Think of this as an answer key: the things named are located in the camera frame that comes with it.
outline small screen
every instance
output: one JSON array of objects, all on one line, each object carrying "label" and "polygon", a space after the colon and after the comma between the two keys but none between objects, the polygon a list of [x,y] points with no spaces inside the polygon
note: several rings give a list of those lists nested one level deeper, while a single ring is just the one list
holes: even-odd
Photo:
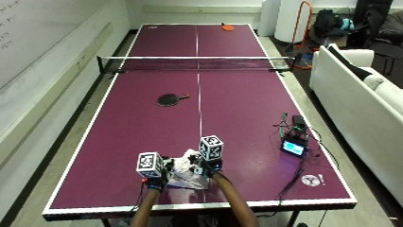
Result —
[{"label": "small screen", "polygon": [[302,155],[304,152],[304,146],[294,144],[293,142],[285,140],[282,143],[282,149],[292,152],[296,155]]}]

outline white couch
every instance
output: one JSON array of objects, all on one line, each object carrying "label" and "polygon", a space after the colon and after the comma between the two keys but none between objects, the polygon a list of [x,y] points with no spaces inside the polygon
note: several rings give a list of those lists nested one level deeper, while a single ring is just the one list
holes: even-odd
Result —
[{"label": "white couch", "polygon": [[310,87],[345,140],[403,206],[403,91],[370,68],[371,50],[339,53],[373,75],[362,81],[322,46]]}]

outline ping pong table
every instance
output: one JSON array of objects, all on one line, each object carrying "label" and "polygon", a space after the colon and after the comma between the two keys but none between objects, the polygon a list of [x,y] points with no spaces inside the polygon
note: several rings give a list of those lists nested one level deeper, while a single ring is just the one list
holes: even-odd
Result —
[{"label": "ping pong table", "polygon": [[[224,31],[220,25],[144,25],[129,57],[261,57],[268,54],[249,25]],[[326,150],[309,147],[304,176],[280,204],[278,193],[293,179],[300,158],[280,150],[282,113],[302,115],[282,77],[269,70],[128,70],[116,75],[89,123],[60,183],[43,211],[47,220],[133,215],[141,177],[141,152],[181,157],[198,150],[202,136],[225,142],[224,172],[253,211],[351,209],[357,204]],[[189,94],[160,107],[164,94]],[[205,190],[168,187],[153,215],[229,210],[214,183]]]}]

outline table leg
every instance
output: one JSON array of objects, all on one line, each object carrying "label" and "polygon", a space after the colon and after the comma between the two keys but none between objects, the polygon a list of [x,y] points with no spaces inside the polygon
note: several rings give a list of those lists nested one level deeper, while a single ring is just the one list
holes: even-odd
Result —
[{"label": "table leg", "polygon": [[298,215],[300,215],[300,211],[294,211],[293,214],[292,214],[292,218],[289,220],[288,227],[293,227],[294,226],[297,218],[298,218]]},{"label": "table leg", "polygon": [[109,222],[109,219],[108,219],[108,218],[103,218],[103,219],[101,219],[101,221],[103,221],[103,224],[104,224],[104,226],[105,226],[105,227],[112,227],[112,225],[111,225],[111,222]]}]

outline person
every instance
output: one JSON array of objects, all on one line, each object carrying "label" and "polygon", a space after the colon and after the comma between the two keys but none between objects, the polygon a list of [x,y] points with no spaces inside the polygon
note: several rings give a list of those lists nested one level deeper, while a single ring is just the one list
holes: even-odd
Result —
[{"label": "person", "polygon": [[[238,224],[242,227],[256,227],[260,226],[258,219],[252,212],[252,209],[242,199],[237,188],[229,181],[228,177],[225,176],[222,170],[220,168],[216,169],[206,169],[206,176],[213,179],[217,183],[217,186],[222,190],[225,194],[225,198],[229,202],[230,209],[233,212],[234,217],[238,220]],[[139,206],[139,210],[135,214],[135,217],[131,222],[131,227],[147,227],[149,216],[152,213],[152,208],[155,205],[155,201],[168,183],[167,179],[167,171],[163,172],[163,178],[149,178],[147,181],[148,192],[144,197],[144,200]]]}]

